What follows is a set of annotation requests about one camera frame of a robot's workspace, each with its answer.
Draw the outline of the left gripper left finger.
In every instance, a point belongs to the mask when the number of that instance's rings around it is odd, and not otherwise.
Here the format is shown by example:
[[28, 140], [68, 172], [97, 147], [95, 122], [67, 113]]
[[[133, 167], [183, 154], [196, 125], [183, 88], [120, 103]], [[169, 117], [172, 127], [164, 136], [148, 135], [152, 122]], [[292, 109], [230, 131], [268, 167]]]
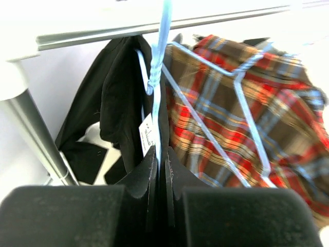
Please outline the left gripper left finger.
[[107, 186], [27, 186], [1, 203], [1, 246], [156, 246], [157, 158], [151, 147]]

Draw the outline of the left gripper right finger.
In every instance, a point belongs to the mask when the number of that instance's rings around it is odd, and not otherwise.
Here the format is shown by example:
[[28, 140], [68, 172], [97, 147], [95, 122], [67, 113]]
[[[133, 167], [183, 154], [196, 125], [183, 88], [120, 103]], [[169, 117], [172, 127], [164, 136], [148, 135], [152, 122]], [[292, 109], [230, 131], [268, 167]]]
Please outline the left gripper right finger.
[[292, 190], [213, 188], [165, 161], [172, 246], [321, 246], [311, 213]]

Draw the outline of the black shirt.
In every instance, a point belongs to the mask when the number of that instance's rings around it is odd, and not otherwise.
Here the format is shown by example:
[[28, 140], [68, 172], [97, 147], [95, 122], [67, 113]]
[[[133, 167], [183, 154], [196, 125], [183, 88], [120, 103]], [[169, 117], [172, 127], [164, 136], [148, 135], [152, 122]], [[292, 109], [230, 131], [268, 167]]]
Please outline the black shirt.
[[151, 47], [142, 36], [112, 39], [85, 75], [56, 139], [77, 180], [92, 184], [106, 149], [84, 143], [88, 127], [100, 125], [100, 137], [118, 147], [123, 168], [131, 172], [142, 159], [139, 126], [152, 110], [144, 90], [137, 51], [150, 65]]

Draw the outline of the blue hanger of black shirt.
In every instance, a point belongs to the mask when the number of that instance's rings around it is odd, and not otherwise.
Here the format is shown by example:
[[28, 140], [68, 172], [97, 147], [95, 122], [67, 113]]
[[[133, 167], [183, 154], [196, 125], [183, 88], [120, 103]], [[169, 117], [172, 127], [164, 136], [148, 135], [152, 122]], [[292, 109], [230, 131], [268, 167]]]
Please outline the blue hanger of black shirt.
[[159, 111], [161, 103], [161, 69], [172, 20], [172, 2], [163, 1], [162, 16], [159, 27], [158, 41], [151, 45], [150, 74], [147, 75], [146, 63], [140, 50], [135, 50], [138, 56], [145, 93], [153, 96], [152, 112], [142, 114], [142, 124], [139, 127], [143, 154], [146, 154], [152, 144], [155, 145], [158, 166], [161, 165], [161, 136], [159, 126]]

